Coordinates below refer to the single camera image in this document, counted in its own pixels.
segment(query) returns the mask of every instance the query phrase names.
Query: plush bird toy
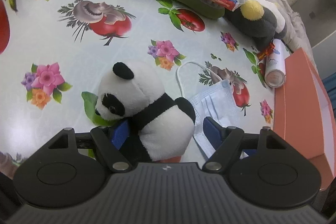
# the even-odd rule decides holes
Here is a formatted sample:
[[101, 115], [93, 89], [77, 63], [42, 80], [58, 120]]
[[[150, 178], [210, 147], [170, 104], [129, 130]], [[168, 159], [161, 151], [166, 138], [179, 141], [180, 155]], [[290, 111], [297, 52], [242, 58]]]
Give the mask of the plush bird toy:
[[135, 130], [120, 152], [131, 164], [172, 158], [179, 162], [196, 118], [188, 100], [170, 98], [156, 72], [137, 61], [116, 63], [103, 76], [96, 113], [105, 120], [130, 117]]
[[266, 0], [247, 0], [225, 17], [242, 33], [252, 37], [259, 51], [268, 47], [273, 38], [283, 39], [287, 32], [285, 19], [276, 5]]

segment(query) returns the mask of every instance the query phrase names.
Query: floral tablecloth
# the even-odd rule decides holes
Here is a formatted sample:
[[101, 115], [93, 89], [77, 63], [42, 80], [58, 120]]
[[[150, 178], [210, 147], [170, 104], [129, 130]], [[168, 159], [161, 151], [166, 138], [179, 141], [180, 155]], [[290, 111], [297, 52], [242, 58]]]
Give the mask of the floral tablecloth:
[[[0, 54], [2, 168], [20, 164], [62, 128], [88, 132], [105, 123], [92, 115], [100, 78], [127, 59], [151, 65], [174, 99], [181, 96], [175, 76], [181, 64], [212, 68], [230, 81], [246, 132], [273, 125], [274, 90], [264, 83], [264, 63], [253, 41], [223, 18], [207, 19], [173, 0], [4, 4], [10, 40]], [[180, 76], [187, 98], [217, 81], [194, 64]]]

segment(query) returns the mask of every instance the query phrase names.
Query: panda ear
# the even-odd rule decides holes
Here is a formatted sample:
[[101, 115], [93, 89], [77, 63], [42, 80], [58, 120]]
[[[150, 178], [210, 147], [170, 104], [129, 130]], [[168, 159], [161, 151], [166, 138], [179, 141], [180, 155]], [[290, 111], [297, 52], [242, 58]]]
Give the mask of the panda ear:
[[130, 70], [129, 67], [127, 67], [124, 63], [118, 62], [115, 63], [113, 66], [113, 72], [115, 75], [119, 76], [120, 78], [123, 78], [125, 80], [131, 80], [134, 78], [133, 72]]

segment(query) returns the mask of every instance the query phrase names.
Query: panda eye patch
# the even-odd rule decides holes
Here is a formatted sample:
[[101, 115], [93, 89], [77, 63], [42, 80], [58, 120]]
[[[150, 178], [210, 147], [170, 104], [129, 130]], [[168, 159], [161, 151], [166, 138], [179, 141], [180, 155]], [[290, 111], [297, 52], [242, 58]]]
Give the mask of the panda eye patch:
[[106, 107], [112, 114], [118, 116], [125, 115], [124, 105], [113, 94], [106, 93], [101, 101], [102, 105]]

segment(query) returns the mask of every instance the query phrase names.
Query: printed tomato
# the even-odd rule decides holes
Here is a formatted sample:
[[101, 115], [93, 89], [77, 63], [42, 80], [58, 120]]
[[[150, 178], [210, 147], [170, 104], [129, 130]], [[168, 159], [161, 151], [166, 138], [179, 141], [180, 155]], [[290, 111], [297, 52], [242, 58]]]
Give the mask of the printed tomato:
[[176, 16], [181, 20], [181, 24], [189, 30], [195, 32], [202, 32], [205, 29], [205, 24], [202, 18], [196, 15], [194, 12], [187, 9], [177, 9], [180, 14]]
[[241, 111], [244, 110], [244, 116], [246, 116], [246, 107], [250, 106], [250, 94], [249, 91], [244, 84], [244, 88], [241, 89], [241, 94], [236, 93], [236, 86], [233, 86], [233, 98], [235, 99], [237, 107], [241, 107]]
[[104, 16], [101, 21], [89, 24], [92, 31], [94, 31], [98, 35], [105, 36], [104, 39], [108, 39], [105, 46], [108, 46], [110, 44], [113, 37], [123, 38], [122, 35], [127, 33], [132, 27], [131, 20], [126, 15], [125, 20], [118, 20], [114, 24], [105, 23], [106, 19], [107, 17]]
[[265, 77], [265, 64], [264, 63], [259, 63], [259, 68], [260, 68], [260, 74]]
[[9, 42], [9, 22], [3, 1], [0, 0], [0, 54], [6, 49]]

